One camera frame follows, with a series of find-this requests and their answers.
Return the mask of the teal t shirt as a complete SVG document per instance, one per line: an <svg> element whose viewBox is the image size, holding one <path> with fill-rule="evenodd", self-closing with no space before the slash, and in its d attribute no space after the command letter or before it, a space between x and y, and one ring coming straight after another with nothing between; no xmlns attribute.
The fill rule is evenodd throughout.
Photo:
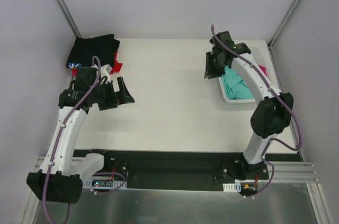
<svg viewBox="0 0 339 224"><path fill-rule="evenodd" d="M225 67L221 76L226 97L229 100L249 100L254 96L245 81L231 68Z"/></svg>

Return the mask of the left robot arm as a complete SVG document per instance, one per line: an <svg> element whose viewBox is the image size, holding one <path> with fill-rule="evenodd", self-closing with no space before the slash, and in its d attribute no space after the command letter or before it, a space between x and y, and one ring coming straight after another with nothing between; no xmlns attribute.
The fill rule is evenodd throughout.
<svg viewBox="0 0 339 224"><path fill-rule="evenodd" d="M75 166L72 158L81 127L94 104L104 111L135 102L123 77L117 77L117 82L119 90L115 91L103 68L81 67L59 95L58 121L50 147L39 170L26 179L40 201L74 204L91 176L105 176L114 170L105 150L90 150Z"/></svg>

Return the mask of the white plastic basket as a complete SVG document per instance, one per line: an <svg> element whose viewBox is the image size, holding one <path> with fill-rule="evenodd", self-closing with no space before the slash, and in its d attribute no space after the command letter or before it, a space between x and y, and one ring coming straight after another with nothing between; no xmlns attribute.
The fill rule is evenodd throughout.
<svg viewBox="0 0 339 224"><path fill-rule="evenodd" d="M250 61L251 64L254 64L257 69L260 70L259 65L264 66L267 69L269 63L264 59L264 53L261 49L256 46L250 47L251 54L245 55L245 58ZM245 103L255 103L256 99L264 94L267 91L267 87L260 77L260 74L256 72L253 67L251 67L248 63L242 61L241 59L237 60L235 67L233 69L247 84L250 91L252 92L254 98L249 100L229 100L226 97L225 90L223 88L223 84L221 81L221 77L219 77L219 83L222 91L223 98L227 104L245 104ZM269 82L271 77L268 74L268 77L261 71L261 74L264 75L266 80Z"/></svg>

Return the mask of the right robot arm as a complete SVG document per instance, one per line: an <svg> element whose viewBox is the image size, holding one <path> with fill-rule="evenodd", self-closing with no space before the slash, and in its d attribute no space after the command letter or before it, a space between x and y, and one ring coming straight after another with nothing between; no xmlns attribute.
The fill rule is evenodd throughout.
<svg viewBox="0 0 339 224"><path fill-rule="evenodd" d="M252 93L256 109L250 123L253 134L238 161L227 168L230 177L245 180L264 168L263 157L270 140L290 125L293 97L283 93L265 75L245 43L235 43L228 31L213 33L212 50L206 54L207 79L225 74L225 68L234 70Z"/></svg>

